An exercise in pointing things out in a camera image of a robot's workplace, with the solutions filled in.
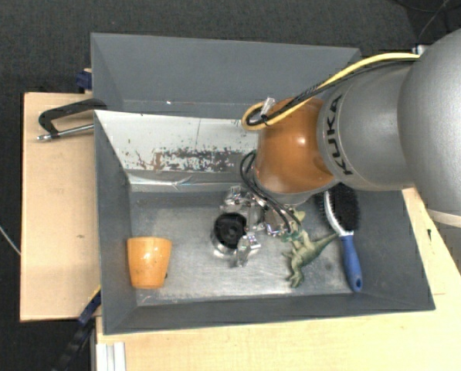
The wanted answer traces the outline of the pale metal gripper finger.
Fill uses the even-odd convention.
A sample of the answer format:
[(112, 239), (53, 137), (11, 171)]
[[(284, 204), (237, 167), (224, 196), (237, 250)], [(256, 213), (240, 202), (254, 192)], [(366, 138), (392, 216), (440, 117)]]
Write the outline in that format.
[(244, 235), (239, 239), (236, 248), (236, 266), (245, 267), (249, 257), (261, 248), (255, 235)]

